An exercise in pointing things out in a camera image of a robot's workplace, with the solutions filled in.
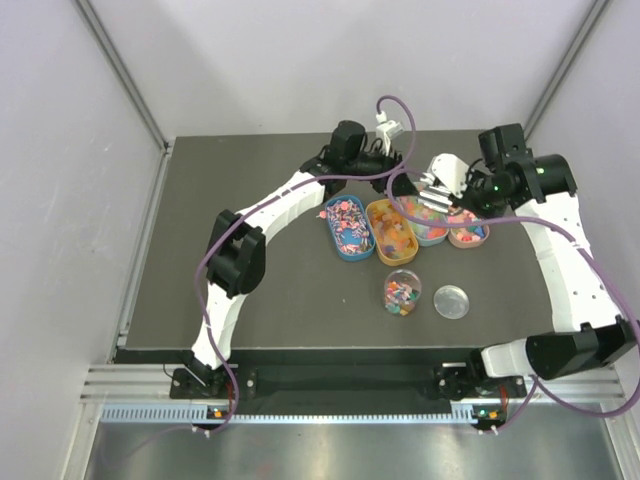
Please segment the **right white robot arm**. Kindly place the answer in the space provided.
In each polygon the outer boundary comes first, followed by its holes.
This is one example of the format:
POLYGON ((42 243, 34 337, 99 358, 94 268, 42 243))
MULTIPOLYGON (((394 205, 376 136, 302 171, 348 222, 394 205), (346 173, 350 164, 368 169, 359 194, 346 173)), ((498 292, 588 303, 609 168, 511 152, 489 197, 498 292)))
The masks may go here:
POLYGON ((608 367, 637 344, 631 314, 587 262, 577 184, 559 154, 537 157, 519 124, 479 137, 485 171, 463 173, 460 205, 481 219, 502 220, 511 210, 533 246, 551 302, 552 330, 477 350, 466 380, 487 396, 504 377, 554 380, 608 367))

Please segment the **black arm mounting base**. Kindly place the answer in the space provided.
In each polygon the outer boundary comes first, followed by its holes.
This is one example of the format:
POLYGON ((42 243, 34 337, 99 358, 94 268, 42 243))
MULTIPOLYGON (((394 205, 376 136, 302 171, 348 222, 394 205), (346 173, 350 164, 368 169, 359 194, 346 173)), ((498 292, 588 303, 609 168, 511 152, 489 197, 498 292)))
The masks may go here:
POLYGON ((521 377, 507 377, 477 386, 458 365, 266 365, 232 369, 242 399, 290 392, 410 391, 430 400, 465 398, 520 399, 526 396, 521 377))

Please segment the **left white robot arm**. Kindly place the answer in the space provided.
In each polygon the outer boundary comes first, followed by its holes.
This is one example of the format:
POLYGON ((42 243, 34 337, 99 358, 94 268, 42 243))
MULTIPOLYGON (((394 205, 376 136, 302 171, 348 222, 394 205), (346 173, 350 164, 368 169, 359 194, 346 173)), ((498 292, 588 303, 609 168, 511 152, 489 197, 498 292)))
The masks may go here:
POLYGON ((219 213, 194 278, 202 323, 191 347, 197 363, 191 381, 203 395, 216 396, 226 382, 236 382, 229 365, 231 340, 243 303, 265 276, 269 242, 350 181, 384 188, 389 176, 406 163, 392 146, 398 132, 393 125, 389 134, 380 134, 368 148, 364 126, 343 120, 329 143, 282 186, 251 207, 219 213))

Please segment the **pink tray of star candies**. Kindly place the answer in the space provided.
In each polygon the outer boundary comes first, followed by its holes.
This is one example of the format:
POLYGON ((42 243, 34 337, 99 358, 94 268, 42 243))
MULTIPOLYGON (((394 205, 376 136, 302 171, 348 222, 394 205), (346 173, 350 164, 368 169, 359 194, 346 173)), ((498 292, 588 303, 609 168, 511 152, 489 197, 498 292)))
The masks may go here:
POLYGON ((485 225, 478 225, 479 219, 468 210, 450 216, 447 222, 450 226, 449 242, 460 249, 470 249, 482 245, 490 235, 490 229, 485 225))

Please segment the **yellow tray of popsicle candies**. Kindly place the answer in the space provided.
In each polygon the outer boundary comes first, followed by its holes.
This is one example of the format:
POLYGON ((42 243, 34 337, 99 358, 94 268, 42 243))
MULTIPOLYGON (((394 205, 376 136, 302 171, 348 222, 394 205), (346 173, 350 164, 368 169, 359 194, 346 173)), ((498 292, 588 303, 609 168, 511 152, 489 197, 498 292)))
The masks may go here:
POLYGON ((401 266, 417 255, 419 244, 408 220, 400 215, 388 199, 371 202, 366 215, 372 227, 380 261, 388 266, 401 266))

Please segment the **light blue tray of gummies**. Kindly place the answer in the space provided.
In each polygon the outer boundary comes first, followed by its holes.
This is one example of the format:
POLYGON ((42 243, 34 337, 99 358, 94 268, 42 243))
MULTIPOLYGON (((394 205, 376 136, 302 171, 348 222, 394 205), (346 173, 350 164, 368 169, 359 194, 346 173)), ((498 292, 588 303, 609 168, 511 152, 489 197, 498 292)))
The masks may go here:
MULTIPOLYGON (((435 223, 445 223, 446 221, 444 214, 431 209, 417 196, 399 197, 398 202, 411 217, 435 223)), ((449 229, 444 227, 431 227, 413 221, 410 221, 409 225, 421 247, 437 245, 443 242, 449 233, 449 229)))

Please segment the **blue tray of lollipops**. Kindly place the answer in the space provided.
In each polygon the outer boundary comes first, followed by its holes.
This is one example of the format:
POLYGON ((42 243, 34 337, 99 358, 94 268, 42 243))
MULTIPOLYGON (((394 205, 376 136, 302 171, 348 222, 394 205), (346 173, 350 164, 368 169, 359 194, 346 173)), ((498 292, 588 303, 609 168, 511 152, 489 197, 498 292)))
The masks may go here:
POLYGON ((343 195, 329 200, 324 207, 324 218, 341 259, 355 262, 374 253, 376 240, 359 198, 343 195))

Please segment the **clear round jar lid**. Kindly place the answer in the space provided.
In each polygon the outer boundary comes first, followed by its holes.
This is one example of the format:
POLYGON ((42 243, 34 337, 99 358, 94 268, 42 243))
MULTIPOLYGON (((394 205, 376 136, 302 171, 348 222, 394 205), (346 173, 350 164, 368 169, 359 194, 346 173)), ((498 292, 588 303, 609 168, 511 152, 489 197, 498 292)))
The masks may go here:
POLYGON ((470 301, 466 292, 454 285, 440 287, 433 296, 434 308, 444 318, 457 320, 469 311, 470 301))

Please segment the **clear plastic jar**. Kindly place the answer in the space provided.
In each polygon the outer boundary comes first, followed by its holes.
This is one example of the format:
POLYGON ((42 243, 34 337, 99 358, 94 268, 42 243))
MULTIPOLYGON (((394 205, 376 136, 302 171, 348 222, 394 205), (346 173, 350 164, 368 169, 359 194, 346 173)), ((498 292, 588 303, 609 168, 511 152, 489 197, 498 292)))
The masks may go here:
POLYGON ((421 291, 421 281, 413 271, 394 270, 384 282, 384 307, 393 315, 409 315, 415 309, 421 291))

